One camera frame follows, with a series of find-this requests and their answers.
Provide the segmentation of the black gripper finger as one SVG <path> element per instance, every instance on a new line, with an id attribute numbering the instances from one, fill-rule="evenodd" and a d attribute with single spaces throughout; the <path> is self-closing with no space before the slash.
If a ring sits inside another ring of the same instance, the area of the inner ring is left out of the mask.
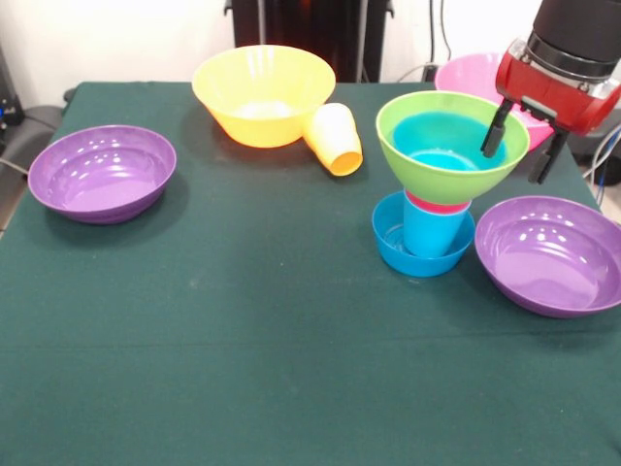
<path id="1" fill-rule="evenodd" d="M 568 131 L 554 127 L 554 135 L 547 149 L 539 156 L 528 178 L 529 183 L 543 184 L 568 139 Z"/>
<path id="2" fill-rule="evenodd" d="M 494 114 L 480 148 L 485 157 L 493 157 L 498 150 L 506 132 L 505 122 L 512 107 L 513 102 L 507 98 L 504 98 Z"/>

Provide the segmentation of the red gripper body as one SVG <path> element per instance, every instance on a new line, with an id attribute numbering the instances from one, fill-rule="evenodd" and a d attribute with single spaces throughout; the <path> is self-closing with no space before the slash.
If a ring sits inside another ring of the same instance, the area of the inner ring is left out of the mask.
<path id="1" fill-rule="evenodd" d="M 558 75 L 539 64 L 521 39 L 504 53 L 495 84 L 506 100 L 529 110 L 533 117 L 578 134 L 598 127 L 620 99 L 616 79 L 593 83 Z"/>

